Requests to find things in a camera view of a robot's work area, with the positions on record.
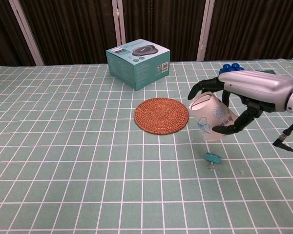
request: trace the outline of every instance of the cardboard box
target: cardboard box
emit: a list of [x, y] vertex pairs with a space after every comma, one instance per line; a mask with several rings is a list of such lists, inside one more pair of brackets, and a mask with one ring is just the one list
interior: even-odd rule
[[106, 50], [109, 72], [134, 90], [169, 74], [170, 50], [138, 39]]

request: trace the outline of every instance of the robotic hand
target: robotic hand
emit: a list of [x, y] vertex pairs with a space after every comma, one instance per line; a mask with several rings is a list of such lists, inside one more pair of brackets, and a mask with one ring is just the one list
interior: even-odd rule
[[[261, 71], [246, 71], [238, 63], [234, 63], [232, 67], [225, 64], [220, 69], [218, 77], [202, 80], [195, 84], [188, 95], [188, 100], [193, 99], [200, 91], [202, 93], [223, 91], [222, 102], [226, 106], [229, 106], [230, 94], [235, 94], [247, 106], [233, 125], [213, 127], [213, 131], [225, 135], [242, 131], [263, 112], [287, 111], [293, 114], [292, 77]], [[292, 148], [282, 143], [292, 130], [293, 125], [283, 131], [273, 145], [293, 152]]]

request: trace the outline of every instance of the woven coaster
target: woven coaster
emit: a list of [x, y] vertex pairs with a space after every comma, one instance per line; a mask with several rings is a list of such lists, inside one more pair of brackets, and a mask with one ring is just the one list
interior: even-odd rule
[[157, 97], [142, 102], [134, 112], [134, 120], [146, 132], [167, 135], [184, 128], [189, 112], [176, 100]]

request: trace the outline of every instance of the blue ball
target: blue ball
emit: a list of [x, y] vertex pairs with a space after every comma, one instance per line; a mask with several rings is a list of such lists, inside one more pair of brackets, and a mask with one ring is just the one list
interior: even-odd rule
[[240, 65], [239, 65], [238, 63], [235, 62], [235, 63], [232, 64], [232, 67], [233, 67], [234, 69], [237, 69], [238, 67], [240, 67]]
[[228, 70], [229, 68], [231, 68], [230, 64], [224, 64], [224, 66], [223, 66], [224, 70]]

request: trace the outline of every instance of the blue binder clip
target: blue binder clip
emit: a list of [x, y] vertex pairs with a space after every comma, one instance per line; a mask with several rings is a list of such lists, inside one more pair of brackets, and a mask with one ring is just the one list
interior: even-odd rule
[[209, 168], [210, 170], [213, 170], [213, 169], [214, 169], [214, 163], [219, 164], [219, 163], [220, 163], [220, 159], [221, 159], [221, 157], [218, 156], [218, 155], [216, 155], [216, 154], [212, 154], [212, 153], [207, 152], [207, 153], [205, 154], [205, 159], [206, 159], [207, 161], [209, 161], [208, 168]]

